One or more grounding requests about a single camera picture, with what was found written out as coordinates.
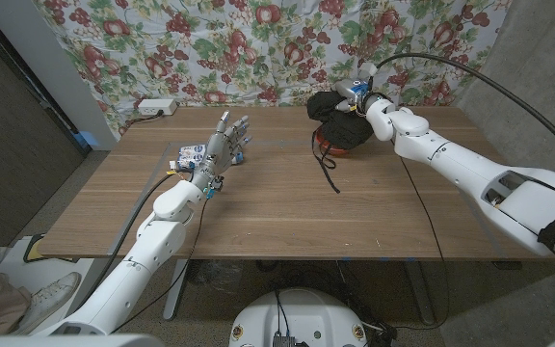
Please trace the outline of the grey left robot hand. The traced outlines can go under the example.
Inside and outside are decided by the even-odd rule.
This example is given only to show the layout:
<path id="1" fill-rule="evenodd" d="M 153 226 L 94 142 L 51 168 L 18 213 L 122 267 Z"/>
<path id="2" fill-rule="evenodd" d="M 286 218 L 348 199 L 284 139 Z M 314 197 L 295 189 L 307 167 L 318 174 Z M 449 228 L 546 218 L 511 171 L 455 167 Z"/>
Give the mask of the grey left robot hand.
<path id="1" fill-rule="evenodd" d="M 202 160 L 195 168 L 191 182 L 200 190 L 224 173 L 232 165 L 232 159 L 251 140 L 251 137 L 246 136 L 250 126 L 248 116 L 243 116 L 233 124 L 228 124 L 228 120 L 229 112 L 225 111 L 206 143 Z"/>

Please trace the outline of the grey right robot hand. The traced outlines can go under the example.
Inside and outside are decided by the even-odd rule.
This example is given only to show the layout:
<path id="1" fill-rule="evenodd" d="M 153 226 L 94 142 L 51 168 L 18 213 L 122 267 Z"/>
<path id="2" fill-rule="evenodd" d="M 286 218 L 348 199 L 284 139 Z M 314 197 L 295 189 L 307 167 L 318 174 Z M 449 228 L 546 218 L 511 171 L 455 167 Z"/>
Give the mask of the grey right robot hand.
<path id="1" fill-rule="evenodd" d="M 379 93 L 369 91 L 367 81 L 360 79 L 338 81 L 331 89 L 342 97 L 334 109 L 344 113 L 356 112 L 365 115 L 374 102 L 382 99 Z"/>

